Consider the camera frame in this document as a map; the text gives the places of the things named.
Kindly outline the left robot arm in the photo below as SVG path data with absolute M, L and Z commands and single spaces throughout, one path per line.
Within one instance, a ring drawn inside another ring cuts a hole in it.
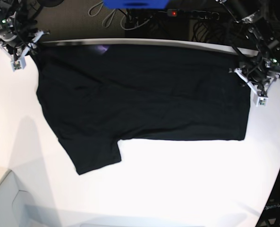
M 246 26 L 245 36 L 257 48 L 254 57 L 245 56 L 233 43 L 230 46 L 239 57 L 239 67 L 231 69 L 254 94 L 256 106 L 266 106 L 272 85 L 280 79 L 280 41 L 276 36 L 274 21 L 269 16 L 267 0 L 220 0 L 231 14 L 231 21 Z

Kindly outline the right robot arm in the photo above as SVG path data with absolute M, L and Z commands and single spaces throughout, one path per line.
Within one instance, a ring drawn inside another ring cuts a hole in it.
M 39 40 L 50 33 L 35 27 L 42 7 L 29 16 L 31 7 L 28 0 L 0 0 L 0 50 L 13 71 L 26 67 L 25 57 L 37 54 Z

